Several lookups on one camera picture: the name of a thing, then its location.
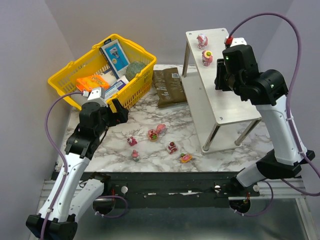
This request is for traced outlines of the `pink white bunny toy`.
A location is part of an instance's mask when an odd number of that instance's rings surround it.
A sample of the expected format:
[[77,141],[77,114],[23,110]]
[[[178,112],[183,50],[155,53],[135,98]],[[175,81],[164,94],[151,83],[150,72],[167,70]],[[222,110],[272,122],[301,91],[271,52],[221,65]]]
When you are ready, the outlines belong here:
[[205,34],[200,33],[197,37],[198,48],[203,50],[208,45],[208,38]]

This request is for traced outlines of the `yellow plastic basket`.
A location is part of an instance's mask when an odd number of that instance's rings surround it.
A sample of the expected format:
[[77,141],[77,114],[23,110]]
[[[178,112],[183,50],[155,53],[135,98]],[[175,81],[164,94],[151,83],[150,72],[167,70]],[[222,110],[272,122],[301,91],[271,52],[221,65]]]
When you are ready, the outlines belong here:
[[111,34],[51,76],[48,84],[79,110],[87,102],[114,110],[113,99],[130,109],[150,90],[156,61],[137,43]]

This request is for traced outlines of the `green round melon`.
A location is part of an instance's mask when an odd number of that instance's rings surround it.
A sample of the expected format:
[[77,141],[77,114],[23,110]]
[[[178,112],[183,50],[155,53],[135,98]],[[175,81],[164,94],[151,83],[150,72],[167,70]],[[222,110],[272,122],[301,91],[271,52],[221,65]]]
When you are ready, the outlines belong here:
[[133,80],[137,74],[139,74],[144,68],[146,64],[141,61],[131,62],[126,68],[125,77],[130,82]]

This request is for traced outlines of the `blue razor package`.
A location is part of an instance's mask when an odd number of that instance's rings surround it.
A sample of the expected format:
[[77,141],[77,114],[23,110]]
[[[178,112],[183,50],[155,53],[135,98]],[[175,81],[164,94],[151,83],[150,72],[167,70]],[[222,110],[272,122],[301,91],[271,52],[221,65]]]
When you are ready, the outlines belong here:
[[130,61],[118,39],[111,40],[108,38],[99,50],[117,79],[126,74]]

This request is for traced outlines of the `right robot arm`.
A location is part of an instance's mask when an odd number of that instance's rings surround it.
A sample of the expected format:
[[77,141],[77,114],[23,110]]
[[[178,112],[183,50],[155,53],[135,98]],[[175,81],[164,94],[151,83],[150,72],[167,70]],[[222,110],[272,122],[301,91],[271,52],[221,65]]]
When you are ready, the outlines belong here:
[[273,144],[273,150],[255,164],[243,169],[232,179],[232,184],[245,188],[264,179],[279,180],[297,177],[306,157],[315,153],[301,141],[291,111],[286,108],[288,88],[283,75],[269,69],[260,72],[253,49],[240,44],[223,50],[223,63],[218,69],[226,73],[220,79],[242,101],[250,101],[260,113]]

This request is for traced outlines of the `brown snack bag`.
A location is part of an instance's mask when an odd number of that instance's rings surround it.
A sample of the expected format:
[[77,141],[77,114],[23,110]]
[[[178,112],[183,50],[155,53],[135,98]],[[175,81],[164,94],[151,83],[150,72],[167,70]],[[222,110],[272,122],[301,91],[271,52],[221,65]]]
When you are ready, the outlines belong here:
[[187,102],[177,67],[154,70],[152,81],[159,97],[157,103],[159,108]]

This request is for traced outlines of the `pink bear toy lying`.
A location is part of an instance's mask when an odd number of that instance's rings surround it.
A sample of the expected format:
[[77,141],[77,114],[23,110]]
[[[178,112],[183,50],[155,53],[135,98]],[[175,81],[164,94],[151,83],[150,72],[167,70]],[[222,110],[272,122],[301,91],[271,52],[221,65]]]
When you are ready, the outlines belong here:
[[165,124],[163,124],[163,123],[161,123],[161,124],[159,124],[157,127],[156,127],[156,133],[158,134],[158,135],[160,135],[160,134],[162,134],[162,133],[165,133],[166,132],[166,129],[167,129],[167,127],[166,127],[166,125]]

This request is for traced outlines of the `purple white box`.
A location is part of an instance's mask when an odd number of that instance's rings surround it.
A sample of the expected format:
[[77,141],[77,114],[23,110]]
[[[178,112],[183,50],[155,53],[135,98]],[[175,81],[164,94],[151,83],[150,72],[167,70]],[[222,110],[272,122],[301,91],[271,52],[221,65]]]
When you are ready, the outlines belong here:
[[104,99],[110,99],[114,94],[122,90],[128,83],[129,81],[127,80],[127,78],[125,76],[122,76],[110,88],[106,90]]

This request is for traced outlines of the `pink toy yellow top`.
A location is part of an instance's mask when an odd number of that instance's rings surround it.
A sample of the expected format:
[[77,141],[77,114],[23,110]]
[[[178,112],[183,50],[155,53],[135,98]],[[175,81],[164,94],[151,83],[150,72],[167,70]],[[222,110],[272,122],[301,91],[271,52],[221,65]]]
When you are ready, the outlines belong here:
[[213,62],[213,54],[210,50],[203,50],[202,51],[202,64],[205,67],[210,66],[210,64]]

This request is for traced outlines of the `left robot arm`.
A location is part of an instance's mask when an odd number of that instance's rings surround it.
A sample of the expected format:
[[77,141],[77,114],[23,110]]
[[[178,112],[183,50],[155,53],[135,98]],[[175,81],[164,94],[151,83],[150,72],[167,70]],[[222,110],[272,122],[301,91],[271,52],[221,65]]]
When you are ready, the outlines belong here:
[[29,215],[26,226],[41,240],[72,240],[78,222],[86,210],[104,192],[110,179],[108,175],[95,173],[86,186],[76,193],[80,179],[95,151],[101,144],[101,135],[110,127],[128,121],[129,111],[118,99],[112,100],[116,111],[97,102],[82,105],[79,123],[60,153],[63,164],[46,202],[37,214]]

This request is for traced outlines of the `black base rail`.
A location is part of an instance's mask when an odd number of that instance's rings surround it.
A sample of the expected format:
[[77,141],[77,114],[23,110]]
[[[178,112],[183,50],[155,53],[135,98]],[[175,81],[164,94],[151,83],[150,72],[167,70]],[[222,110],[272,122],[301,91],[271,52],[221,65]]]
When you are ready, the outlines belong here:
[[231,189],[234,172],[85,172],[104,180],[102,195],[115,194],[116,208],[228,208],[231,200],[258,197],[253,186]]

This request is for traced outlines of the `pink mushroom toy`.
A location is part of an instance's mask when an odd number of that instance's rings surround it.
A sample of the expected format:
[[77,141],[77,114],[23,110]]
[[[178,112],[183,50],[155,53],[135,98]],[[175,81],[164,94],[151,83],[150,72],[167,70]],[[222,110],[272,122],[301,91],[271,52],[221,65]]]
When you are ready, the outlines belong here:
[[139,152],[136,151],[135,149],[132,151],[131,157],[135,162],[138,162],[140,160]]

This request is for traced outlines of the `orange snack box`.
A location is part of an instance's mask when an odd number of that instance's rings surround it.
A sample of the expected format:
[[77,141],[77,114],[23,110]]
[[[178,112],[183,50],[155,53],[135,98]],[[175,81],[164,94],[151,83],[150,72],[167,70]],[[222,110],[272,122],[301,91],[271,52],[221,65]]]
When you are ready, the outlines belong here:
[[91,92],[95,88],[103,88],[107,90],[111,86],[107,81],[103,79],[101,75],[91,75],[78,78],[75,82],[75,85],[81,92]]

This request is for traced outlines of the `pink toy orange plate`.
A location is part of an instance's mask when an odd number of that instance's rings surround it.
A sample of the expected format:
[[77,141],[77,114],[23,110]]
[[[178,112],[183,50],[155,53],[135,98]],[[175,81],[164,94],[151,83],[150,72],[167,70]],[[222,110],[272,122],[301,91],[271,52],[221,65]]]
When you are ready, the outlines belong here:
[[184,153],[180,154],[180,162],[181,163],[187,163],[192,159],[193,159],[193,156],[191,154],[184,154]]

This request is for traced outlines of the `pink cake toy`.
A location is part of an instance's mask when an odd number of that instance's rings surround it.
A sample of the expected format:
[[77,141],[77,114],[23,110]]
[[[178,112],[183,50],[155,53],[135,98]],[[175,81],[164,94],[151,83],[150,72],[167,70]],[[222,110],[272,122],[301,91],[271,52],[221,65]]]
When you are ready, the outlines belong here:
[[134,137],[128,137],[127,138],[127,143],[130,145],[130,146],[134,146],[134,145],[136,145],[138,142],[137,142],[137,140],[134,138]]

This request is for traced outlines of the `white box in basket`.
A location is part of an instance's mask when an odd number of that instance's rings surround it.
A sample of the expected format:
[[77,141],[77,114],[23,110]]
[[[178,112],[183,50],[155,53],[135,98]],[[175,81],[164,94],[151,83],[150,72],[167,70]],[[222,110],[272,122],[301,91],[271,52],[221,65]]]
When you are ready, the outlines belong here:
[[102,72],[100,76],[110,86],[112,86],[117,81],[117,77],[114,75],[111,69],[107,69],[106,71]]

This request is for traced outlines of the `white metal shelf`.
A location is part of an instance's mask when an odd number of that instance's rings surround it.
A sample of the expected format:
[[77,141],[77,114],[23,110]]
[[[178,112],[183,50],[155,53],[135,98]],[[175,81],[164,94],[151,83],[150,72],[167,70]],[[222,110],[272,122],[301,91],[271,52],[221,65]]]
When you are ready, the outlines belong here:
[[[213,54],[210,66],[202,63],[197,36],[208,37]],[[203,155],[240,147],[261,121],[250,102],[241,101],[232,91],[215,89],[217,60],[223,57],[225,28],[187,31],[181,81]]]

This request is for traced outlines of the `red strawberry cake toy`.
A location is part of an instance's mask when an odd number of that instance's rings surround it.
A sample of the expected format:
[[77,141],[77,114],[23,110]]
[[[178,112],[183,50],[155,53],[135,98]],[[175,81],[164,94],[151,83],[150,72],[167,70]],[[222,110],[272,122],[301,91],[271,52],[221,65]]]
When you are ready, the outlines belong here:
[[167,152],[171,155],[175,152],[178,151],[178,147],[177,145],[172,141],[168,144],[168,146],[166,147]]

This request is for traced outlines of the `pink bear strawberry toy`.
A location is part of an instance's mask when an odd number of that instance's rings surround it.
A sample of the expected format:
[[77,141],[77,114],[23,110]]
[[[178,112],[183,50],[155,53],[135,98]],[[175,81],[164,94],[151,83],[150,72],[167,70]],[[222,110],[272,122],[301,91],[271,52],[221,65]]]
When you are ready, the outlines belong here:
[[155,142],[158,140],[159,135],[155,129],[150,129],[147,132],[147,137],[151,142]]

